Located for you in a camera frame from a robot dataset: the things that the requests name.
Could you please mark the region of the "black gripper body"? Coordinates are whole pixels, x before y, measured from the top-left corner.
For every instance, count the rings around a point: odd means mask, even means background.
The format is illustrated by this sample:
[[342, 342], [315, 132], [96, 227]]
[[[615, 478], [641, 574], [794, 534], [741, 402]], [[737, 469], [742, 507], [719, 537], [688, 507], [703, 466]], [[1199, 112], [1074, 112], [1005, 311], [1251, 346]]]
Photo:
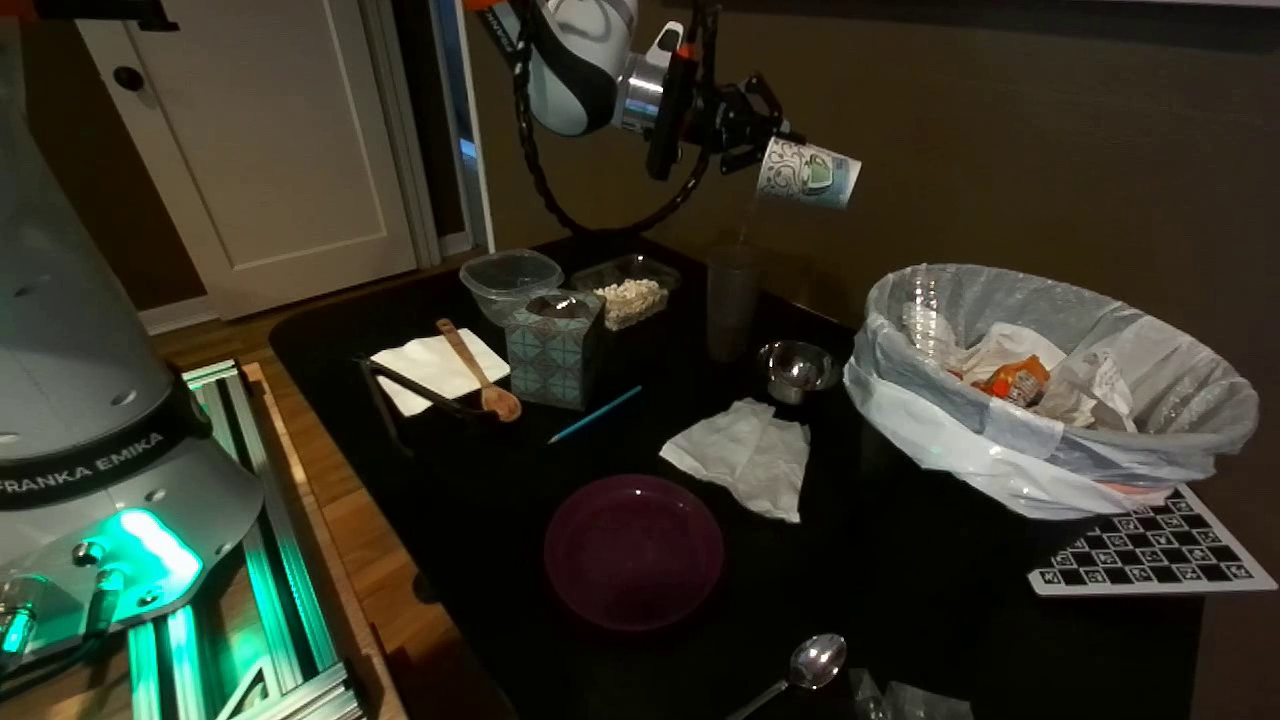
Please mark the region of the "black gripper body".
[[737, 83], [714, 82], [714, 42], [714, 12], [695, 12], [673, 42], [654, 119], [649, 129], [645, 169], [650, 180], [673, 174], [678, 144], [690, 144], [723, 174], [741, 174], [763, 157], [772, 138], [787, 132], [785, 108], [759, 71]]

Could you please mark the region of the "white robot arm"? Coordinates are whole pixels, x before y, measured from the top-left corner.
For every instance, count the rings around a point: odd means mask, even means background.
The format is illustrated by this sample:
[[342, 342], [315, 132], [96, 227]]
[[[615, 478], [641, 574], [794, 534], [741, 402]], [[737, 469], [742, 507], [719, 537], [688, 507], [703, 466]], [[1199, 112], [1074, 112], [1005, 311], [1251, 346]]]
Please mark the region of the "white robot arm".
[[516, 138], [536, 197], [559, 227], [586, 236], [545, 174], [536, 132], [580, 140], [629, 129], [645, 140], [645, 174], [669, 180], [675, 152], [695, 147], [688, 175], [649, 215], [615, 224], [645, 236], [673, 221], [707, 169], [723, 175], [763, 162], [772, 140], [794, 140], [775, 93], [759, 71], [723, 83], [714, 71], [719, 0], [688, 0], [682, 20], [663, 20], [634, 48], [641, 0], [458, 0], [511, 78]]

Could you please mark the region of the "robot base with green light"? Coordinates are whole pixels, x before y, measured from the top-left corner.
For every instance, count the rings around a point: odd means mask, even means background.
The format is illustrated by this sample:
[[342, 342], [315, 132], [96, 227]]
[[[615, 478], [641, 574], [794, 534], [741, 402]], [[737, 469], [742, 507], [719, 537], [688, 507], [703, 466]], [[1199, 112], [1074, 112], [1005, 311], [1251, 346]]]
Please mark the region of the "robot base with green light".
[[0, 104], [0, 659], [24, 668], [184, 603], [263, 489], [214, 442]]

